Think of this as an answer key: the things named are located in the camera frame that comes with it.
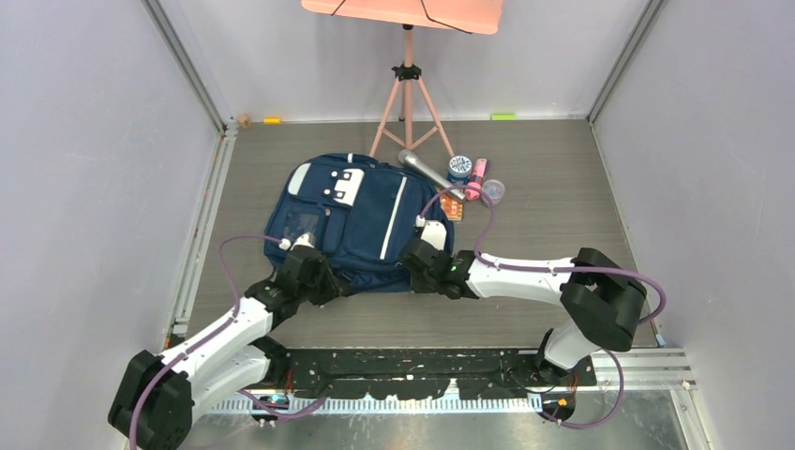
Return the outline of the navy blue student backpack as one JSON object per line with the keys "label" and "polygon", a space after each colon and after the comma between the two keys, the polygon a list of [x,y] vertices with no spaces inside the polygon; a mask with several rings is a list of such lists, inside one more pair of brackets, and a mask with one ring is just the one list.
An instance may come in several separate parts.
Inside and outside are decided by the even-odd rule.
{"label": "navy blue student backpack", "polygon": [[452,252],[455,226],[444,213],[437,189],[420,174],[365,155],[325,154],[292,170],[264,232],[263,254],[284,263],[294,242],[311,233],[314,246],[330,261],[352,293],[400,293],[410,289],[410,273],[399,257],[417,235],[419,215],[439,221],[443,248]]}

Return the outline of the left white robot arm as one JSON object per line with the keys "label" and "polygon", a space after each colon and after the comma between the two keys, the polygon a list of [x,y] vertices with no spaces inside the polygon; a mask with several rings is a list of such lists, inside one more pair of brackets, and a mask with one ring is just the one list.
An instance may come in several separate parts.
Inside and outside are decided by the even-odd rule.
{"label": "left white robot arm", "polygon": [[290,370],[285,347],[268,335],[304,303],[322,306],[350,292],[328,258],[298,245],[270,278],[252,284],[232,308],[194,337],[127,364],[108,423],[133,449],[175,449],[193,424],[231,394],[280,386]]}

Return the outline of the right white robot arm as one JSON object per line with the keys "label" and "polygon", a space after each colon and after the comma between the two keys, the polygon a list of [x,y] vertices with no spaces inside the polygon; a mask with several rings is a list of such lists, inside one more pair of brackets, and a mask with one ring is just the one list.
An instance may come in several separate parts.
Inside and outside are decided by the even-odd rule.
{"label": "right white robot arm", "polygon": [[510,297],[560,307],[567,322],[549,329],[532,361],[544,383],[567,380],[593,352],[631,349],[647,291],[602,252],[583,247],[573,258],[553,261],[501,259],[474,250],[455,255],[414,238],[400,261],[416,293],[449,299]]}

